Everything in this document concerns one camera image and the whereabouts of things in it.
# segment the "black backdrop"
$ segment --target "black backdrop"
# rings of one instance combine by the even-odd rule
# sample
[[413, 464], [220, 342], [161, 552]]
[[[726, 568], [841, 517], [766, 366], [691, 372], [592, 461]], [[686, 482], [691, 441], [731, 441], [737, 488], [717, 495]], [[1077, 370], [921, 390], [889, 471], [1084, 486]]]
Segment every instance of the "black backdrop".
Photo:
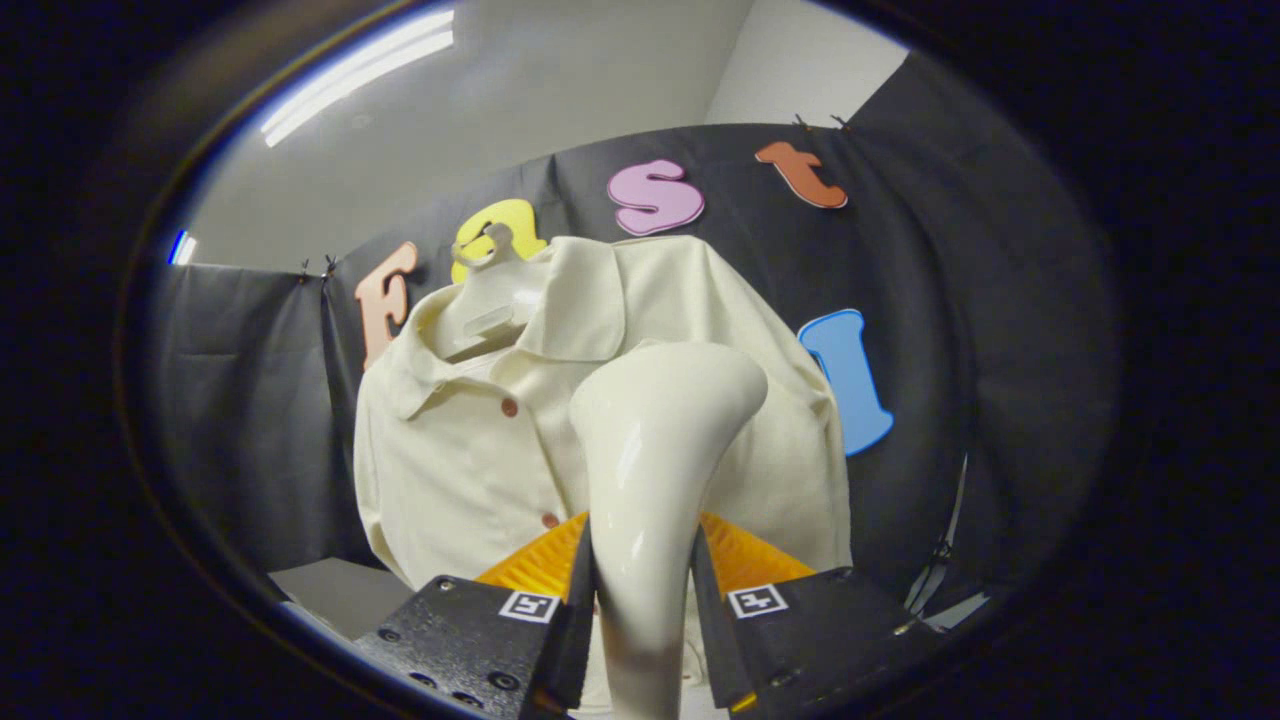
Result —
[[[12, 96], [22, 108], [0, 135], [15, 165], [0, 196], [13, 250], [3, 309], [13, 337], [29, 340], [4, 355], [18, 478], [6, 559], [33, 612], [12, 659], [18, 716], [389, 716], [211, 591], [225, 578], [192, 559], [216, 562], [179, 551], [111, 420], [111, 297], [146, 205], [210, 118], [361, 4], [301, 5], [192, 0], [120, 15], [95, 1], [28, 4], [6, 23], [24, 61]], [[216, 60], [183, 65], [200, 94], [136, 126], [105, 122], [125, 119], [140, 78], [170, 69], [228, 8], [238, 15], [214, 29], [256, 41], [207, 36], [183, 55]], [[1274, 347], [1260, 309], [1275, 302], [1257, 131], [1275, 8], [856, 10], [959, 64], [1034, 128], [1116, 238], [1133, 318], [1124, 421], [1087, 532], [988, 635], [998, 643], [969, 647], [964, 665], [922, 678], [929, 687], [886, 715], [1261, 715], [1274, 687], [1257, 662], [1270, 650], [1256, 601], [1267, 565], [1248, 555], [1272, 520], [1256, 482], [1274, 466], [1257, 359]]]
[[[849, 204], [814, 208], [755, 160], [780, 140], [815, 154]], [[707, 199], [669, 232], [707, 240], [792, 331], [844, 307], [867, 320], [895, 425], [849, 459], [855, 564], [905, 597], [969, 454], [948, 585], [1024, 580], [1079, 507], [1111, 429], [1105, 242], [1037, 152], [918, 55], [845, 129], [690, 127], [566, 150], [431, 199], [325, 277], [172, 268], [141, 360], [187, 502], [256, 568], [325, 556], [376, 566], [351, 480], [365, 357], [356, 284], [412, 242], [412, 306], [451, 282], [457, 228], [508, 197], [532, 204], [539, 237], [622, 240], [608, 181], [659, 158]]]

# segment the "shirt sleeve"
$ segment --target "shirt sleeve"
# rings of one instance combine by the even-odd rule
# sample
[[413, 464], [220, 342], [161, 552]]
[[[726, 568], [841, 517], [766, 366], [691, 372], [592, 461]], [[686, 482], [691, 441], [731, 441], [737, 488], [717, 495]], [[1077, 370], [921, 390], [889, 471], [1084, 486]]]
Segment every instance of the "shirt sleeve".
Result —
[[401, 579], [406, 585], [413, 583], [396, 561], [387, 537], [383, 534], [383, 515], [378, 487], [378, 465], [375, 461], [376, 450], [372, 442], [372, 418], [370, 416], [369, 391], [374, 378], [367, 373], [361, 383], [361, 391], [356, 398], [356, 441], [352, 459], [356, 475], [356, 507], [360, 510], [360, 521], [365, 527], [365, 537], [369, 538], [369, 547], [374, 555], [387, 565], [387, 569]]
[[849, 477], [835, 393], [764, 299], [699, 245], [713, 340], [746, 352], [769, 382], [764, 406], [721, 460], [708, 510], [817, 570], [849, 565]]

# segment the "black fabric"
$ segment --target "black fabric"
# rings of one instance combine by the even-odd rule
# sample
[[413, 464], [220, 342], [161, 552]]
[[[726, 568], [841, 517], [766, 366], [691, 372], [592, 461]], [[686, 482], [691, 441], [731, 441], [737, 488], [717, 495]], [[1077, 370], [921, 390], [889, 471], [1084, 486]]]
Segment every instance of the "black fabric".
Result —
[[940, 594], [1019, 583], [1070, 527], [1111, 437], [1105, 238], [1025, 136], [933, 60], [910, 54], [850, 124], [929, 238], [973, 352], [974, 455]]
[[333, 452], [320, 286], [187, 265], [155, 288], [147, 391], [175, 489], [264, 571], [374, 561]]
[[[849, 204], [797, 197], [754, 158], [776, 141], [815, 154]], [[792, 331], [844, 307], [865, 318], [895, 425], [847, 461], [860, 571], [905, 598], [946, 530], [966, 452], [977, 497], [948, 585], [1034, 569], [1087, 495], [1110, 432], [1117, 356], [1102, 238], [1014, 128], [915, 55], [849, 129], [675, 128], [530, 160], [425, 200], [328, 279], [177, 270], [160, 295], [156, 389], [192, 503], [266, 570], [325, 556], [378, 566], [352, 489], [357, 283], [413, 242], [412, 306], [451, 282], [457, 228], [511, 197], [531, 202], [544, 240], [627, 238], [605, 187], [655, 159], [684, 167], [707, 200], [668, 233], [709, 242]]]

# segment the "white wall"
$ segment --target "white wall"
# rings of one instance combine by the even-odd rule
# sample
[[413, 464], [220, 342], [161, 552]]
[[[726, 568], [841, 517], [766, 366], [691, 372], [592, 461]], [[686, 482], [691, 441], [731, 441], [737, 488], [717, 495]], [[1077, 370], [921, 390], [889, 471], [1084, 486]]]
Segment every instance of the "white wall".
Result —
[[707, 123], [836, 127], [896, 70], [906, 47], [808, 0], [755, 0]]
[[323, 270], [433, 197], [568, 147], [700, 124], [750, 0], [458, 0], [457, 45], [209, 174], [192, 263]]

